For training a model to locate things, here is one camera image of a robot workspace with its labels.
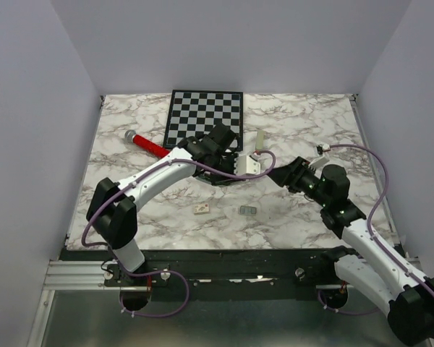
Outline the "grey staple strip tray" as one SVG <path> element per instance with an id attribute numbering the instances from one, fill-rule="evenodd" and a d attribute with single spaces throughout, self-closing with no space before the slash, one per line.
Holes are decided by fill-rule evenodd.
<path id="1" fill-rule="evenodd" d="M 239 214 L 246 216 L 253 216 L 257 214 L 257 208 L 253 206 L 242 205 L 239 207 Z"/>

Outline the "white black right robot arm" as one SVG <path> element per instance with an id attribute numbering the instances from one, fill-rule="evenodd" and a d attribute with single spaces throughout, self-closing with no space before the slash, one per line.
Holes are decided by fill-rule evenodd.
<path id="1" fill-rule="evenodd" d="M 318 203 L 326 228 L 354 249 L 318 265 L 323 281 L 340 279 L 352 285 L 386 316 L 393 334 L 406 346 L 434 338 L 434 278 L 404 259 L 375 231 L 349 199 L 350 181 L 343 167 L 328 164 L 316 176 L 298 157 L 273 169 L 269 177 L 291 193 L 303 193 Z"/>

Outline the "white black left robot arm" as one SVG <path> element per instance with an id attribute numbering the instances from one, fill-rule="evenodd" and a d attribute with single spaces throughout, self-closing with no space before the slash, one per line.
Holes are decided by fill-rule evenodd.
<path id="1" fill-rule="evenodd" d="M 188 177 L 198 177 L 212 186 L 229 185 L 235 180 L 237 154 L 230 149 L 237 138 L 229 126 L 217 124 L 199 137 L 184 138 L 157 163 L 117 182 L 98 182 L 87 211 L 90 228 L 103 238 L 122 264 L 121 277 L 131 286 L 145 280 L 145 256 L 135 235 L 137 213 L 156 195 Z"/>

